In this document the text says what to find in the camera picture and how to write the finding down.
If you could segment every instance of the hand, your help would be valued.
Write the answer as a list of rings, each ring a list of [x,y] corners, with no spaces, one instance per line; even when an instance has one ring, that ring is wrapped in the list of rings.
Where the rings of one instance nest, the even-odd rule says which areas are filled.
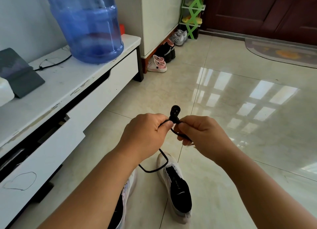
[[[137,115],[125,127],[117,148],[140,164],[163,145],[167,132],[173,126],[171,121],[167,121],[159,127],[167,119],[163,114]]]
[[[238,149],[213,118],[186,116],[180,121],[182,123],[176,125],[174,130],[187,135],[202,155],[217,164],[228,152]],[[185,146],[192,143],[180,136],[177,139],[183,141]]]

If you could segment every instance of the drawer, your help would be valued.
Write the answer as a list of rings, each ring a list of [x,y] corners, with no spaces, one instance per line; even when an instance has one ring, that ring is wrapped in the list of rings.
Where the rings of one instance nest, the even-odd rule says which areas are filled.
[[[69,119],[0,183],[0,228],[5,228],[85,137]]]
[[[76,121],[80,130],[85,130],[137,73],[137,52],[134,50],[111,69],[108,79],[70,110],[67,115]]]

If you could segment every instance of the brown door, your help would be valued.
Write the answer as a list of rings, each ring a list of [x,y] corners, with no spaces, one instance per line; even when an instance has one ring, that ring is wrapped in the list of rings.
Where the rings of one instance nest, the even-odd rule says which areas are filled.
[[[269,36],[293,0],[205,0],[202,29]]]
[[[317,45],[317,0],[295,0],[274,38]]]

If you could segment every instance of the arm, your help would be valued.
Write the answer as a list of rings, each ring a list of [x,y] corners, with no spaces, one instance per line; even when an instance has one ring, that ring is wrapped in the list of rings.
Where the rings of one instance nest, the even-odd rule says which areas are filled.
[[[173,126],[162,114],[138,115],[125,127],[118,145],[38,229],[107,228],[119,195],[133,170],[162,146]]]
[[[257,228],[316,229],[317,219],[244,154],[210,117],[186,116],[176,128],[235,183]],[[191,142],[183,140],[184,145]]]

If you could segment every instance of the blue plastic water bottle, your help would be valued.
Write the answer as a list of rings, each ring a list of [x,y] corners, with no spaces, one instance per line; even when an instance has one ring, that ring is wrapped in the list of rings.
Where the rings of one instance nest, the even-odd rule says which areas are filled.
[[[114,0],[48,0],[53,16],[80,61],[99,64],[123,51]]]

